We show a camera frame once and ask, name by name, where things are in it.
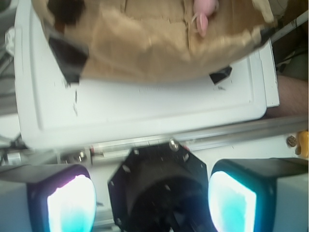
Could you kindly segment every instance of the yellow object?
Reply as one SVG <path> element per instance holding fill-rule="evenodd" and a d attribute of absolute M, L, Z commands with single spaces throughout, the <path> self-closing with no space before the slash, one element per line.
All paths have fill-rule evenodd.
<path fill-rule="evenodd" d="M 308 158 L 308 131 L 300 132 L 298 135 L 300 145 L 300 155 L 304 158 Z"/>

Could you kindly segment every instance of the black tape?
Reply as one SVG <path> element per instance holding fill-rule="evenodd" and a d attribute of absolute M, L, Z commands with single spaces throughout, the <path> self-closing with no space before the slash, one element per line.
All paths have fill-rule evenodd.
<path fill-rule="evenodd" d="M 261 43 L 260 46 L 263 46 L 268 40 L 269 38 L 276 33 L 276 29 L 275 28 L 265 28 L 261 30 Z"/>
<path fill-rule="evenodd" d="M 89 57 L 88 47 L 68 40 L 47 21 L 44 21 L 44 27 L 49 46 L 67 83 L 79 83 Z"/>
<path fill-rule="evenodd" d="M 221 82 L 222 80 L 228 78 L 232 73 L 232 67 L 228 66 L 224 69 L 221 69 L 218 72 L 210 74 L 211 80 L 214 84 Z"/>
<path fill-rule="evenodd" d="M 75 25 L 85 10 L 84 0 L 49 0 L 48 9 L 56 20 Z"/>

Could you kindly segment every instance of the metal frame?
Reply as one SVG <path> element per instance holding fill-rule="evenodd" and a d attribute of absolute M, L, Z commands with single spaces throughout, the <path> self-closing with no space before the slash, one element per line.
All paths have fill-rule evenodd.
<path fill-rule="evenodd" d="M 276 42 L 277 40 L 281 39 L 283 36 L 285 36 L 286 34 L 290 33 L 292 30 L 294 30 L 295 28 L 299 27 L 300 25 L 302 25 L 303 23 L 305 23 L 306 21 L 308 21 L 308 10 L 306 12 L 304 12 L 303 14 L 301 14 L 299 17 L 297 17 L 296 19 L 294 19 L 292 22 L 290 22 L 288 25 L 286 25 L 285 27 L 281 28 L 280 30 L 278 30 L 272 37 L 271 37 L 271 43 L 273 44 L 274 42 Z"/>
<path fill-rule="evenodd" d="M 190 151 L 198 151 L 307 129 L 308 116 L 305 115 L 257 120 L 178 134 L 104 142 L 92 145 L 95 152 L 92 164 L 119 162 L 125 159 L 132 148 L 166 143 L 172 138 L 190 148 Z"/>

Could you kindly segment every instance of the skin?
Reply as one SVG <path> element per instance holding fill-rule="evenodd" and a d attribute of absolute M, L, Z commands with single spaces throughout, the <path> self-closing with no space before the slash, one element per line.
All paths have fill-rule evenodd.
<path fill-rule="evenodd" d="M 308 81 L 278 76 L 280 106 L 268 108 L 267 117 L 308 115 Z"/>

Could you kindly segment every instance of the cyan light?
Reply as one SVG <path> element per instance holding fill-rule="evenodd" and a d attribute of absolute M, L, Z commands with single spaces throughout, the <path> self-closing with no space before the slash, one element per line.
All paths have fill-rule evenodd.
<path fill-rule="evenodd" d="M 253 232 L 256 193 L 227 173 L 212 174 L 208 202 L 211 219 L 219 232 Z"/>
<path fill-rule="evenodd" d="M 96 192 L 92 181 L 76 176 L 47 198 L 51 232 L 89 232 L 96 213 Z"/>

